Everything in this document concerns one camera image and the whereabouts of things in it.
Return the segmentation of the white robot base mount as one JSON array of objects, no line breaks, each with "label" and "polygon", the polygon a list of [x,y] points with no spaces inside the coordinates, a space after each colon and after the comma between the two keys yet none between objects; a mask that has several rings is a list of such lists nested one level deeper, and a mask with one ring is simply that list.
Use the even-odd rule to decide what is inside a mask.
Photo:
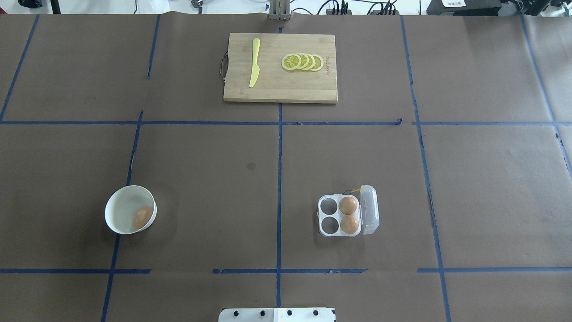
[{"label": "white robot base mount", "polygon": [[335,322],[334,308],[227,308],[221,310],[219,322]]}]

